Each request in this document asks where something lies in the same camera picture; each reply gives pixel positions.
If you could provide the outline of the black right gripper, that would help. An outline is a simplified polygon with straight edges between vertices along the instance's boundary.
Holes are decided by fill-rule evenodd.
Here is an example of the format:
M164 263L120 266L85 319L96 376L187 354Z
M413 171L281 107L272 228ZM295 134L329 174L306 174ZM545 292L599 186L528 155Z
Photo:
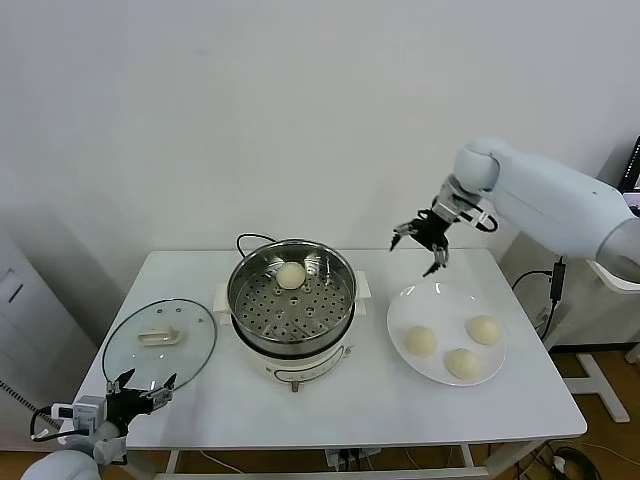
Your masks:
M449 242L446 237L451 224L430 209L418 211L418 218L398 225L393 229L390 249L394 250L403 237L417 235L417 242L433 254L433 263L424 277L446 268L449 262Z

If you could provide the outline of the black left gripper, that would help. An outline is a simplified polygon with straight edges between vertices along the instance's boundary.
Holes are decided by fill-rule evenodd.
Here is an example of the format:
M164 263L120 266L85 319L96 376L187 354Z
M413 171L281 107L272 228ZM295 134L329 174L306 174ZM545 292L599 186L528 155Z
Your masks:
M172 374L162 386L149 391L125 388L135 369L121 373L115 380L107 381L106 420L119 431L128 431L133 419L142 414L150 414L154 403L168 403L173 398L177 374Z

